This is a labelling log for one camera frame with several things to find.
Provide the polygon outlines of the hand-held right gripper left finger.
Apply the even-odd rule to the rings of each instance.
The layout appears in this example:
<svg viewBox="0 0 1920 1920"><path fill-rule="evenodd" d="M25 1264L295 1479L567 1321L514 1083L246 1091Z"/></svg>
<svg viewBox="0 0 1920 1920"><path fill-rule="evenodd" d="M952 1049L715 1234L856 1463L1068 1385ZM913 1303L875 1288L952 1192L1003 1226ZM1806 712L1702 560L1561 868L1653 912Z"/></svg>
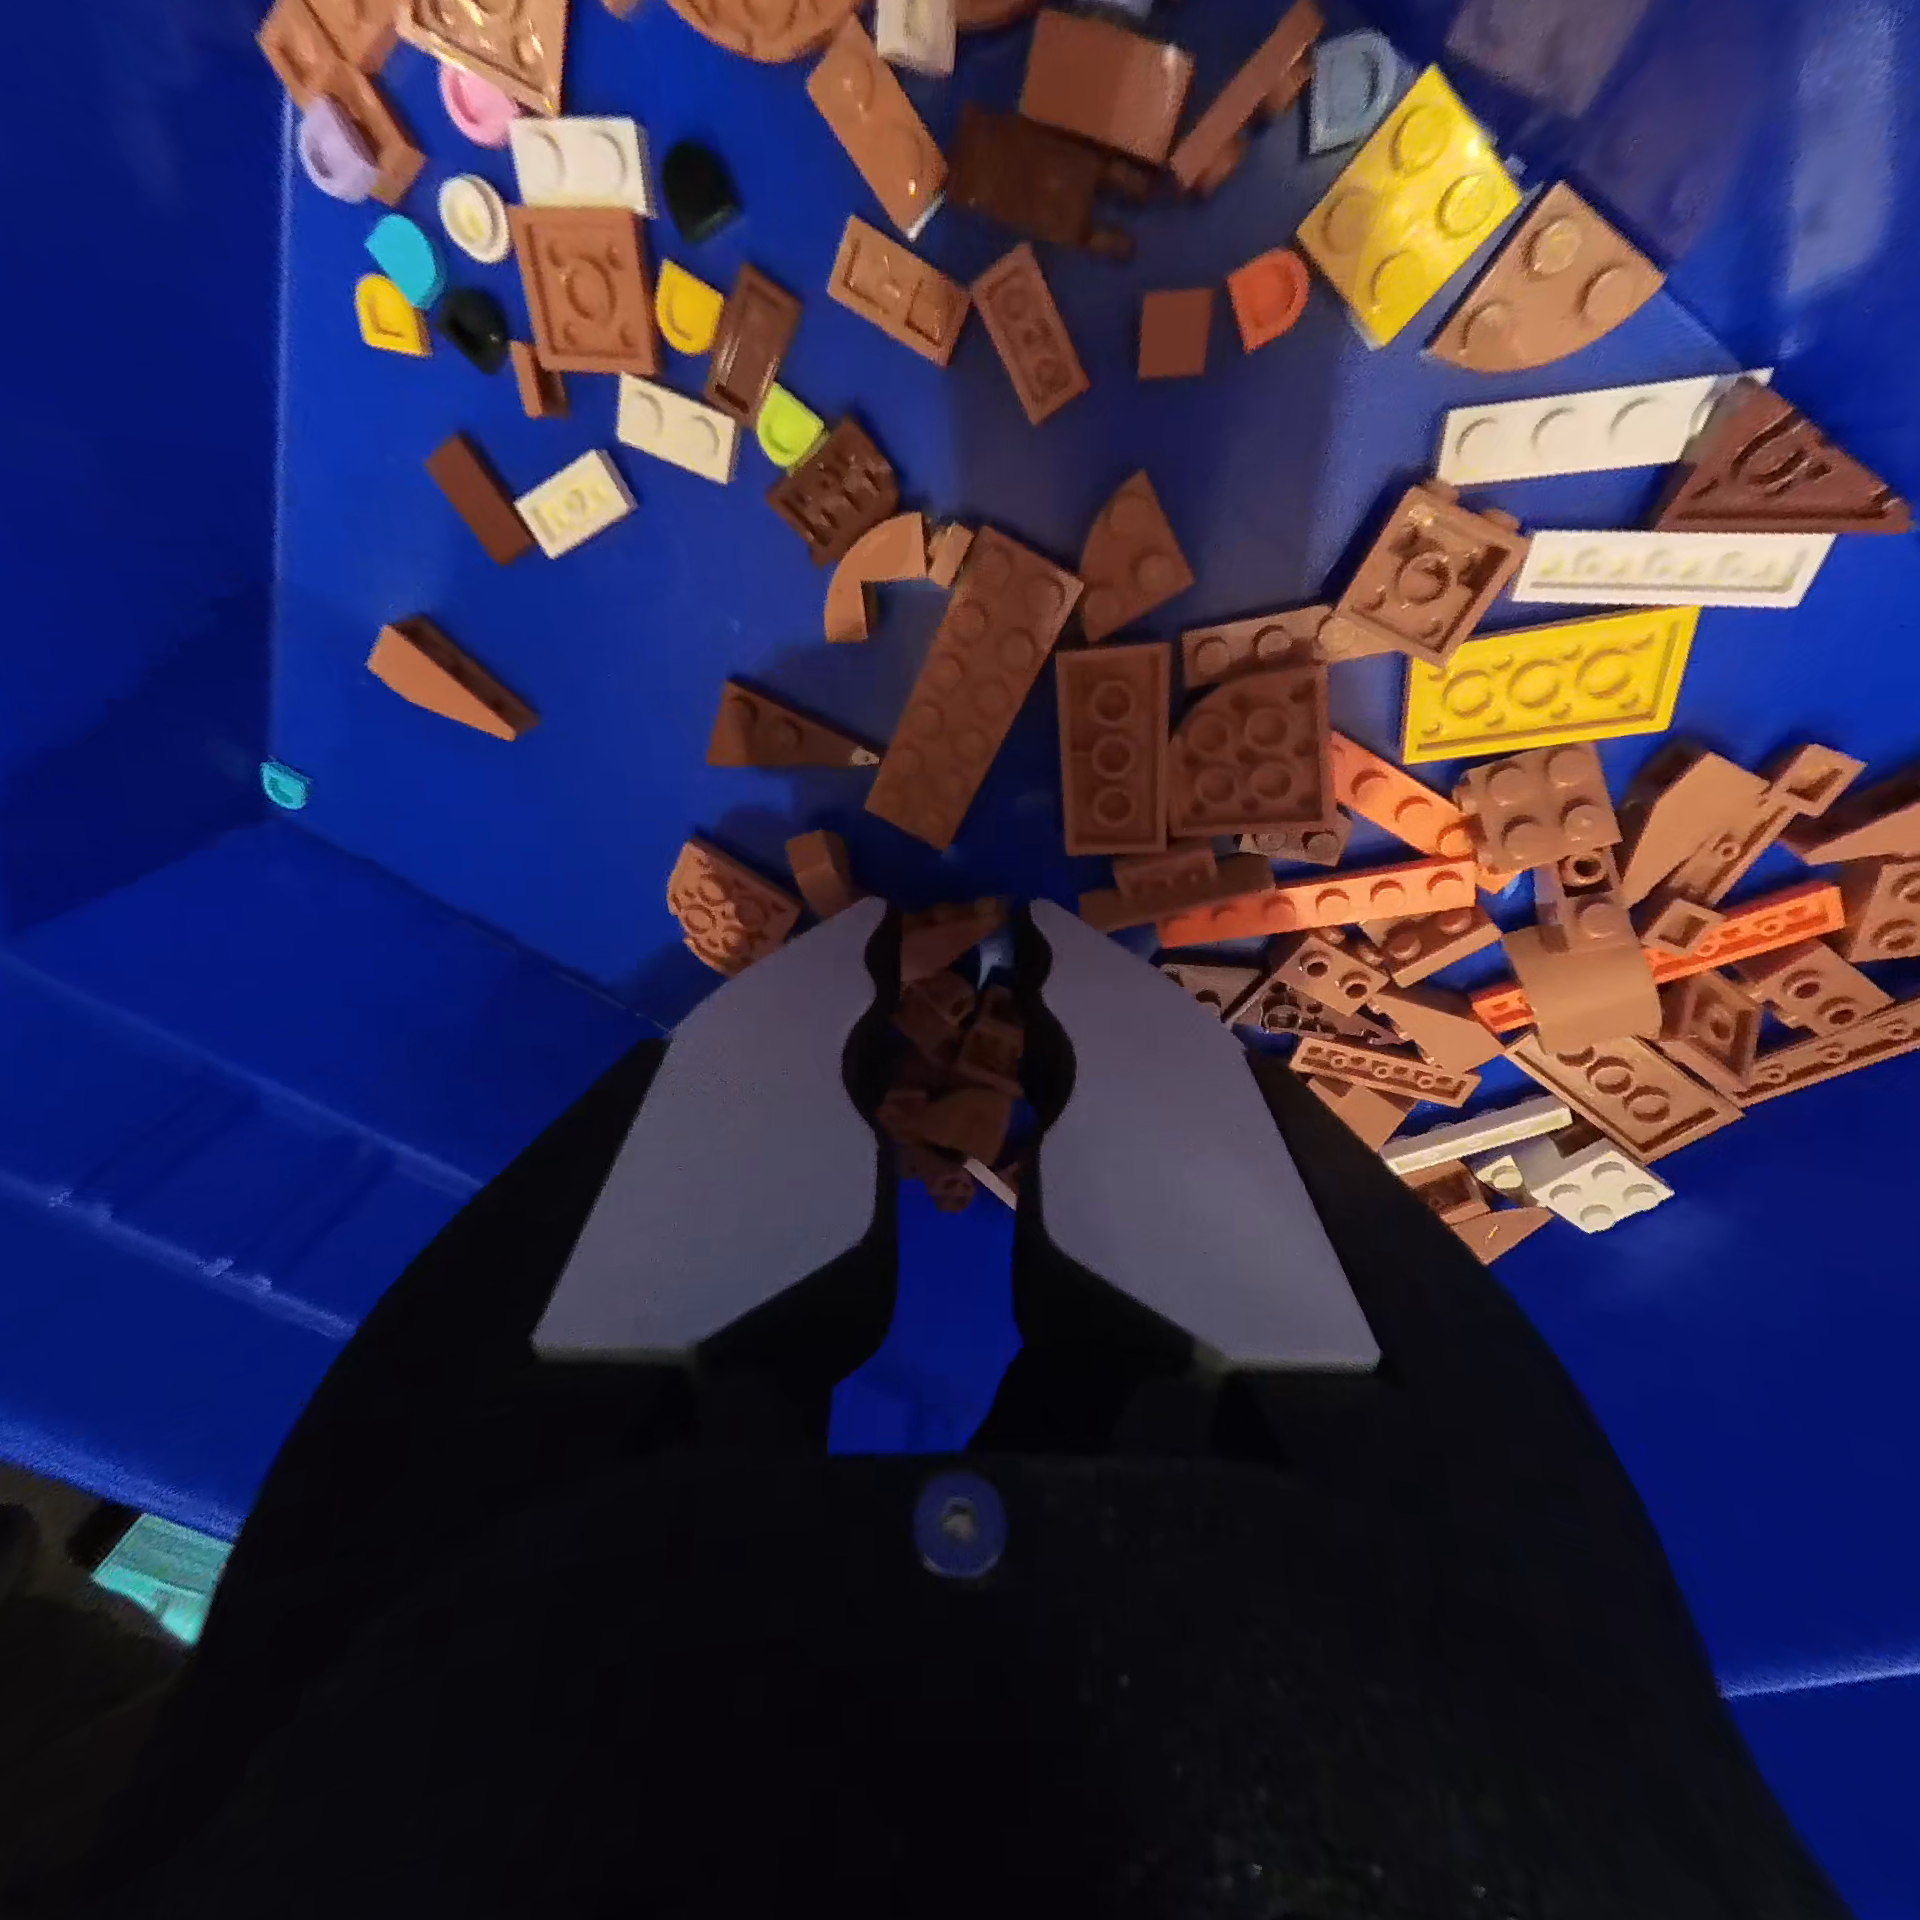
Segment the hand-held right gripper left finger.
<svg viewBox="0 0 1920 1920"><path fill-rule="evenodd" d="M848 1060L896 931L859 901L680 1020L534 1327L544 1363L682 1363L859 1261L893 1287L893 1183Z"/></svg>

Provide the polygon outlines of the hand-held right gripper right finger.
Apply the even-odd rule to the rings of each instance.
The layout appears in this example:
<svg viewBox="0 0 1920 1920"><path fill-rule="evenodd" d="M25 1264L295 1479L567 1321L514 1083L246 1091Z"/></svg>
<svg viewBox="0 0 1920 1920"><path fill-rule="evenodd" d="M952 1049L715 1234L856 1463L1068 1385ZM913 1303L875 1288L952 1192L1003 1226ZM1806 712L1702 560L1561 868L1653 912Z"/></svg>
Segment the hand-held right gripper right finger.
<svg viewBox="0 0 1920 1920"><path fill-rule="evenodd" d="M1025 1353L1372 1376L1345 1259L1380 1215L1380 1158L1078 914L1035 901L1019 935L1042 1111L1016 1239Z"/></svg>

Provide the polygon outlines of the blue plastic bin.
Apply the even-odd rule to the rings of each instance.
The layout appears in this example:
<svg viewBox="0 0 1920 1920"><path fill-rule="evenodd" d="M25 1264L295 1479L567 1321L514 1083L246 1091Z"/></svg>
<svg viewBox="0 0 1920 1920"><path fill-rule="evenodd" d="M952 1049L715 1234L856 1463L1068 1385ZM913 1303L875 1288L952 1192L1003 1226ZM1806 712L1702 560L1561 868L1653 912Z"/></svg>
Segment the blue plastic bin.
<svg viewBox="0 0 1920 1920"><path fill-rule="evenodd" d="M1032 1357L1061 901L695 839L661 1023L261 796L264 13L3 4L3 1456L238 1538L85 1910L1916 1917L1914 1051L1682 1081L1671 1207L1491 1269L1384 1168L1374 1375ZM892 1287L541 1360L673 1030L859 901Z"/></svg>

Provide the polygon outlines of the pile of lego pieces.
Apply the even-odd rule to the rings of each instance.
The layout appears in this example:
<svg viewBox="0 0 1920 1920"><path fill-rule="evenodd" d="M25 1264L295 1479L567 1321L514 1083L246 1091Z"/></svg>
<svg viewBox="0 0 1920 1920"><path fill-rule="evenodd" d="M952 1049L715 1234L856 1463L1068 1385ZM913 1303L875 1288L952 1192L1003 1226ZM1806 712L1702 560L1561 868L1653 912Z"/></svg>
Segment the pile of lego pieces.
<svg viewBox="0 0 1920 1920"><path fill-rule="evenodd" d="M1230 959L1309 912L1466 972L1458 1015L1544 1067L1571 989L1532 828L1482 827L1513 756L1603 763L1661 1051L1711 1111L1916 1046L1916 4L1018 4L943 78L879 62L869 4L787 64L667 4L571 16L570 104L635 104L742 191L661 404L766 377L800 464L711 482L642 451L610 361L574 412L458 356L610 320L596 211L530 207L449 125L424 187L503 187L499 261L451 278L437 359L348 341L382 209L293 191L282 247L273 747L343 853L670 1024L734 968L717 842L800 830L902 907L1114 901L1107 931ZM1385 348L1296 230L1438 67L1519 188ZM467 163L481 170L467 180ZM1472 404L1772 369L1679 462L1439 482ZM492 564L424 473L465 432L514 497L603 448L635 510ZM1408 671L1495 633L1663 606L1518 605L1539 531L1831 535L1792 611L1698 611L1665 732L1408 765ZM470 732L367 672L426 616L539 715Z"/></svg>

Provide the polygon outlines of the brown lego wedge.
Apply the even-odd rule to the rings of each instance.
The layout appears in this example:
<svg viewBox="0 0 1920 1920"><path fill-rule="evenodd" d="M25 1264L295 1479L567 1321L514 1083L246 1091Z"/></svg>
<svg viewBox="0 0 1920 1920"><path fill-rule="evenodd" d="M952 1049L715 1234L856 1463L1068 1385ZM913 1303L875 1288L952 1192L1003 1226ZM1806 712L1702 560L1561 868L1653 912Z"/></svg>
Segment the brown lego wedge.
<svg viewBox="0 0 1920 1920"><path fill-rule="evenodd" d="M384 625L365 657L365 672L412 709L470 732L517 743L539 715L426 616Z"/></svg>

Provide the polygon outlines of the yellow rectangular lego plate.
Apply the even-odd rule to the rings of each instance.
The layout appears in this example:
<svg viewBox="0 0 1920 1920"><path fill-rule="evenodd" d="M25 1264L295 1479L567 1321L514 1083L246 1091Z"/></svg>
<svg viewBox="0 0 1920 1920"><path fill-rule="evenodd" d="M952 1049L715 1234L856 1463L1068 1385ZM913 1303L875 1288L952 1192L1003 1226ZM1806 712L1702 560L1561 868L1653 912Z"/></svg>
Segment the yellow rectangular lego plate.
<svg viewBox="0 0 1920 1920"><path fill-rule="evenodd" d="M1630 609L1475 636L1404 680L1405 765L1508 756L1667 732L1694 606Z"/></svg>

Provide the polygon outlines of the small white lego plate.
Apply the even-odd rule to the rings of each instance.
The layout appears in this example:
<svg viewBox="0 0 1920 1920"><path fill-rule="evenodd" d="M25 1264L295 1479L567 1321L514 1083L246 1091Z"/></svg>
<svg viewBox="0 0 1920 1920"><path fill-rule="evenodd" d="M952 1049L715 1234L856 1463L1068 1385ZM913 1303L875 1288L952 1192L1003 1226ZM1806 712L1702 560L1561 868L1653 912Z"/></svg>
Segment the small white lego plate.
<svg viewBox="0 0 1920 1920"><path fill-rule="evenodd" d="M632 517L635 497L611 452L593 446L515 494L514 510L539 552L557 562Z"/></svg>

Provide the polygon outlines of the dark brown lego slope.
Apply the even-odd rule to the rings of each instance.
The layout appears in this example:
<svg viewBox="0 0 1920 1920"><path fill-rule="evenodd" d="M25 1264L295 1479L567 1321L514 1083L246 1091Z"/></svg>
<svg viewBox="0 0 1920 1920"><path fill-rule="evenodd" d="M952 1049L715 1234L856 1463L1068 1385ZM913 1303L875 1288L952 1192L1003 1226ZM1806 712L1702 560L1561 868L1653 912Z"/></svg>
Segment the dark brown lego slope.
<svg viewBox="0 0 1920 1920"><path fill-rule="evenodd" d="M435 445L424 473L492 564L515 564L538 550L515 497L467 432L449 432Z"/></svg>

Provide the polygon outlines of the long white lego plate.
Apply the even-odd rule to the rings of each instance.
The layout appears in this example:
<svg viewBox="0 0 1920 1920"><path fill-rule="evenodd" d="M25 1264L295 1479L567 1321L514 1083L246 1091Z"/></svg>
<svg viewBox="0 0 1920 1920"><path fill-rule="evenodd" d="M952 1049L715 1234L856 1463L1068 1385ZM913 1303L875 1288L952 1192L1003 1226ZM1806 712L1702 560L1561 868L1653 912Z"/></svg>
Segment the long white lego plate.
<svg viewBox="0 0 1920 1920"><path fill-rule="evenodd" d="M1539 531L1508 591L1519 606L1789 613L1831 535Z"/></svg>
<svg viewBox="0 0 1920 1920"><path fill-rule="evenodd" d="M1698 375L1554 396L1461 404L1444 414L1433 477L1453 489L1679 464L1740 382L1774 369Z"/></svg>

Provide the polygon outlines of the yellow square lego plate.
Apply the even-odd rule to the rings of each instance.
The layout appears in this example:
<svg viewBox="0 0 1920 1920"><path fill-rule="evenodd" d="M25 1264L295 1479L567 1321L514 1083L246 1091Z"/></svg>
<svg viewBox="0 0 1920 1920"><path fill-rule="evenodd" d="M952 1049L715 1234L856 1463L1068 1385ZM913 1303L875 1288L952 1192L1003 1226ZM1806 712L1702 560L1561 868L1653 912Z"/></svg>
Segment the yellow square lego plate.
<svg viewBox="0 0 1920 1920"><path fill-rule="evenodd" d="M1296 230L1359 341L1389 347L1521 204L1494 141L1428 64Z"/></svg>

